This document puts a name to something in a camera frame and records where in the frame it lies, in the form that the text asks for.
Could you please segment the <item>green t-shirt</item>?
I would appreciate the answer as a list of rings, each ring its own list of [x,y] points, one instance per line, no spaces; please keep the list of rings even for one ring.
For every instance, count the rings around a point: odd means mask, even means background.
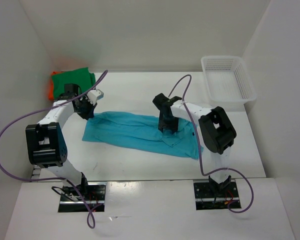
[[[54,100],[56,100],[60,94],[64,93],[65,84],[76,84],[81,88],[82,92],[85,92],[95,84],[96,78],[93,73],[89,72],[88,67],[83,67],[53,75],[52,81],[53,96]]]

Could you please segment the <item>light blue t-shirt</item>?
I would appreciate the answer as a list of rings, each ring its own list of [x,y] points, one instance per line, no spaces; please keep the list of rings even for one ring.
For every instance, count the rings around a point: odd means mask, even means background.
[[[175,156],[199,159],[198,143],[192,123],[180,119],[178,131],[158,130],[159,118],[121,111],[96,113],[85,126],[84,142],[109,145]]]

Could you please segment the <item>orange t-shirt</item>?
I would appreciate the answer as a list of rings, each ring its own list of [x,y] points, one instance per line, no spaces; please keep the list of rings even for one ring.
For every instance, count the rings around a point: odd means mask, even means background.
[[[50,101],[54,100],[54,93],[53,93],[54,92],[54,83],[52,80],[52,76],[62,74],[62,73],[63,73],[63,71],[53,71],[50,74],[50,78],[49,78],[49,82],[48,82],[48,91],[47,91],[47,96]]]

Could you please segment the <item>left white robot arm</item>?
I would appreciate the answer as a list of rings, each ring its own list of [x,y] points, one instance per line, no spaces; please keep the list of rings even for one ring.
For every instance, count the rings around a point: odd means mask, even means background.
[[[84,173],[77,170],[68,159],[62,128],[74,113],[84,120],[93,118],[97,101],[104,96],[102,91],[95,88],[81,94],[79,90],[77,84],[65,84],[64,93],[53,102],[46,116],[25,129],[30,163],[60,178],[62,190],[70,200],[86,199],[90,188]]]

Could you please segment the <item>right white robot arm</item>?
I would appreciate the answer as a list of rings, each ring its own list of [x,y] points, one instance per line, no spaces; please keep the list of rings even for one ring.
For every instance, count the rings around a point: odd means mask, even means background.
[[[232,180],[229,157],[237,137],[225,110],[220,106],[205,108],[186,103],[179,96],[168,98],[163,93],[155,96],[152,102],[159,110],[158,130],[163,133],[179,132],[182,120],[194,121],[216,168],[216,171],[208,174],[209,191],[215,197],[225,193]]]

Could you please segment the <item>white plastic basket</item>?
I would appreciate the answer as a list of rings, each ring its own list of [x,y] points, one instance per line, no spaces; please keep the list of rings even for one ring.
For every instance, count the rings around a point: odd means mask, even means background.
[[[244,105],[257,99],[244,60],[239,56],[210,55],[201,58],[210,101],[220,106]]]

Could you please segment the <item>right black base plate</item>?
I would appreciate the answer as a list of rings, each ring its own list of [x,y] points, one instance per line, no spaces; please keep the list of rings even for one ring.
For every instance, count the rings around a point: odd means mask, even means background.
[[[220,193],[213,193],[207,180],[194,181],[193,188],[197,211],[227,209],[228,204],[230,204],[231,209],[241,208],[239,192],[235,181],[231,181],[229,186]]]

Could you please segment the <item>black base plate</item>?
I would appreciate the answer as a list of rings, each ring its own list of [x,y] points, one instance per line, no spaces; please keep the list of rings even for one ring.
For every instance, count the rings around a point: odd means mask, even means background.
[[[231,209],[241,208],[239,192],[235,181],[231,181],[229,186],[220,193],[213,193],[207,180],[194,181],[193,188],[197,211],[227,209],[228,204],[230,204]]]
[[[84,213],[88,212],[82,198],[78,195],[73,187],[53,186],[51,188],[55,193],[60,196],[58,212],[59,213]],[[86,185],[85,192],[82,192],[86,204],[92,212],[105,211],[105,198],[106,198],[106,184],[88,184]]]

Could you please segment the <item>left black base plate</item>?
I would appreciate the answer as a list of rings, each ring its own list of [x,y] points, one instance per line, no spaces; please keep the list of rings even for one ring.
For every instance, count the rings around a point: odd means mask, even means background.
[[[73,187],[53,186],[51,188],[55,193],[60,196],[58,212],[59,213],[84,213],[88,212],[82,198],[78,195]],[[105,198],[106,198],[106,184],[88,184],[86,185],[85,192],[82,192],[86,204],[92,212],[105,211]]]

